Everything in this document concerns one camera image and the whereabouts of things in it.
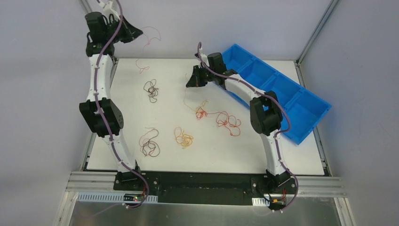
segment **dark brown string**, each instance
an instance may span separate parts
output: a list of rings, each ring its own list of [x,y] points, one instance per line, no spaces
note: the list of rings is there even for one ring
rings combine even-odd
[[[155,85],[157,84],[157,80],[153,79],[151,81],[148,81],[144,84],[143,89],[148,92],[148,97],[150,98],[151,103],[155,103],[158,101],[156,96],[158,96],[158,90],[159,88],[155,88]]]
[[[146,132],[144,135],[142,135],[140,137],[140,140],[139,140],[140,151],[141,151],[141,153],[143,153],[144,156],[157,157],[160,154],[161,149],[155,141],[152,141],[152,139],[156,138],[160,133],[156,128],[148,128],[148,129],[151,129],[151,130]],[[151,138],[145,138],[145,136],[147,134],[149,134],[153,131],[155,131],[157,133],[157,135],[155,135]]]

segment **blue bin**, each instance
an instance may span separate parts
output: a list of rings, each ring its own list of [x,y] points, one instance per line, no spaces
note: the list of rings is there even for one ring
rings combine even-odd
[[[291,120],[291,130],[286,133],[286,136],[300,144],[314,130],[330,108],[329,103],[302,88],[295,100],[286,107],[285,111]],[[288,124],[283,122],[281,126],[287,128]]]
[[[301,89],[301,86],[287,76],[277,72],[269,82],[263,84],[259,89],[265,91],[273,90],[277,95],[279,104],[285,107]]]
[[[222,53],[222,57],[227,69],[234,69],[243,79],[258,89],[272,90],[276,93],[279,103],[286,111],[292,126],[291,130],[284,135],[296,144],[300,144],[314,130],[331,108],[329,103],[237,44]],[[233,93],[230,94],[249,107],[238,96]],[[281,129],[287,127],[288,123],[284,117]]]
[[[255,59],[241,68],[239,74],[251,85],[260,89],[260,87],[276,72],[276,69],[270,67],[259,59]]]
[[[227,69],[234,69],[240,73],[240,69],[246,63],[249,63],[254,58],[254,55],[234,44],[222,54],[222,57]]]

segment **red string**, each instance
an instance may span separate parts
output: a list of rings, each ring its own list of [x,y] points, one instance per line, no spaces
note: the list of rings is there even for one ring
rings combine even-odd
[[[216,123],[218,127],[226,127],[230,131],[230,136],[238,137],[241,135],[241,129],[239,126],[241,125],[241,120],[237,119],[234,115],[229,115],[226,111],[222,112],[214,112],[208,113],[202,107],[206,104],[207,101],[202,102],[201,106],[197,107],[195,116],[198,120],[202,119],[204,116],[208,116],[209,114],[218,114],[216,117]],[[237,128],[237,133],[233,133],[233,128]]]
[[[155,29],[155,30],[158,32],[158,34],[159,34],[160,37],[159,37],[159,38],[158,38],[158,37],[154,37],[154,38],[151,38],[151,39],[150,39],[146,34],[143,33],[143,35],[144,35],[145,37],[147,37],[147,44],[145,44],[145,45],[143,46],[143,49],[142,49],[142,52],[141,52],[141,53],[144,53],[144,48],[147,47],[147,46],[149,46],[149,45],[151,44],[151,41],[152,41],[153,39],[157,39],[157,40],[161,41],[161,33],[158,31],[158,29],[156,29],[155,27],[147,26],[147,27],[141,28],[141,30],[143,30],[143,29],[145,29],[145,28],[152,28],[152,29]],[[136,60],[136,66],[140,69],[140,74],[141,74],[141,73],[143,73],[145,70],[150,69],[150,66],[147,66],[147,67],[140,67],[140,66],[137,64],[137,62],[138,62],[139,59],[140,59],[140,58],[138,58],[138,59]]]

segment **white wall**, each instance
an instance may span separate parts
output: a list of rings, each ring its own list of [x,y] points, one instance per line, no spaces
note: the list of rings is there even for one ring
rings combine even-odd
[[[399,1],[341,1],[303,62],[333,107],[319,125],[359,226],[399,221]]]
[[[88,0],[94,11],[101,8]],[[144,36],[119,44],[119,57],[193,58],[202,41],[205,52],[237,43],[262,59],[297,59],[330,0],[120,0],[135,27],[153,26],[153,40],[142,54]],[[145,29],[149,37],[158,33]]]
[[[90,69],[76,0],[0,9],[0,225],[52,225],[88,127]]]

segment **white work surface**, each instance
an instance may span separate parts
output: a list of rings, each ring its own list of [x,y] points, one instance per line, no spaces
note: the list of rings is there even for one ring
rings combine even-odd
[[[265,173],[266,156],[259,134],[251,126],[249,110],[226,91],[209,83],[202,88],[187,89],[185,102],[195,109],[203,100],[209,102],[205,111],[227,111],[241,120],[241,135],[230,136],[227,128],[218,127],[216,115],[197,120],[195,112],[183,104],[187,79],[196,59],[140,59],[142,74],[136,59],[120,59],[112,83],[113,102],[121,110],[125,126],[123,133],[129,150],[141,170],[179,172]],[[292,80],[298,82],[295,66],[290,61],[266,61]],[[150,103],[143,90],[147,81],[156,79],[158,101]],[[174,129],[194,137],[193,144],[183,149],[175,140]],[[153,141],[160,146],[157,157],[140,152],[139,138],[155,127],[160,134]],[[323,175],[319,152],[313,133],[300,145],[285,136],[280,137],[287,166],[299,175]],[[96,137],[87,165],[88,170],[116,170],[116,163],[105,142]]]

